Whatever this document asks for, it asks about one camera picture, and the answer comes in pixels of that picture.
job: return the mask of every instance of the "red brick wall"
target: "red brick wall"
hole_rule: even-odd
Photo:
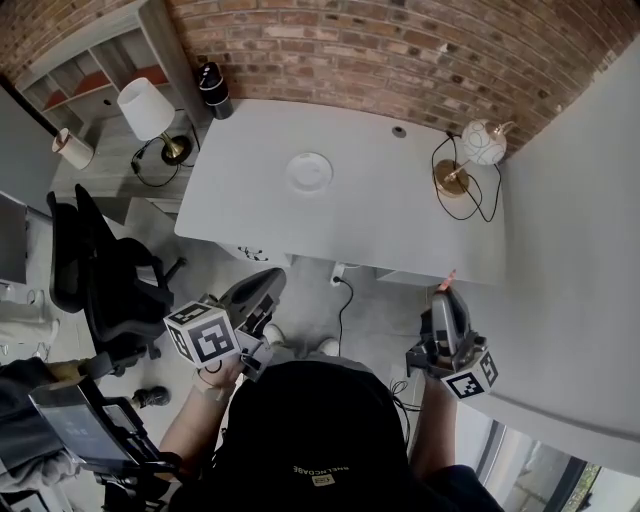
[[[5,0],[0,71],[129,0]],[[633,0],[168,0],[194,66],[236,97],[365,110],[460,132],[515,120],[521,147],[640,30]]]

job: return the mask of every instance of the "black thermos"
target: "black thermos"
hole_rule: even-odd
[[[198,70],[198,86],[216,119],[226,119],[233,114],[229,88],[215,62],[207,62]]]

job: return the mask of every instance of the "fiducial marker cube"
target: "fiducial marker cube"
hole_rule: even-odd
[[[189,302],[164,323],[178,353],[196,368],[204,368],[241,351],[226,311]]]
[[[469,366],[449,377],[444,377],[442,382],[458,400],[466,400],[489,392],[497,378],[498,369],[491,353],[485,350]]]

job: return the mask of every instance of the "white globe lamp shade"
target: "white globe lamp shade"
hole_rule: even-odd
[[[478,165],[497,164],[507,152],[505,133],[511,124],[498,125],[487,119],[471,121],[462,131],[467,158]]]
[[[175,116],[173,105],[146,78],[138,78],[122,89],[118,106],[140,140],[158,137]]]

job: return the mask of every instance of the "tile floor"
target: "tile floor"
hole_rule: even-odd
[[[163,259],[166,268],[178,255],[187,258],[188,266],[181,269],[170,284],[176,305],[197,299],[205,292],[221,296],[235,282],[266,268],[261,263],[236,260],[213,243],[181,239],[173,233],[173,224],[172,219],[147,201],[134,200],[126,227],[114,223],[111,226],[117,237],[133,236],[147,245]],[[48,289],[51,227],[32,219],[29,243],[29,282],[12,291],[18,302],[26,299],[29,288]],[[285,269],[287,287],[274,322],[288,340],[302,350],[313,348],[326,337],[338,335],[338,311],[348,299],[349,291],[345,286],[330,286],[332,266],[329,261],[297,257],[292,266]],[[367,267],[349,269],[344,277],[353,285],[355,296],[343,314],[342,354],[369,366],[386,384],[391,379],[406,379],[404,354],[418,337],[424,289],[378,282],[374,270]],[[51,361],[93,354],[82,312],[69,315],[48,302],[48,315],[61,320],[60,334],[49,356]],[[179,411],[191,387],[193,373],[193,368],[175,351],[168,335],[162,336],[157,345],[162,350],[162,358],[155,361],[144,358],[123,377],[105,377],[100,383],[107,396],[130,396],[139,387],[153,385],[169,388],[172,401],[168,406],[140,411],[145,428],[156,443]],[[32,352],[33,347],[27,345],[12,347],[8,358],[29,357]],[[409,379],[409,386],[401,397],[405,402],[419,403],[421,400],[420,379],[422,376],[417,372]],[[465,421],[459,423],[467,428],[459,428],[457,432],[458,460],[473,466],[484,446],[490,420],[466,406],[459,408],[459,418],[462,416]],[[101,489],[92,481],[91,475],[83,474],[66,487],[79,509],[94,510],[100,504]]]

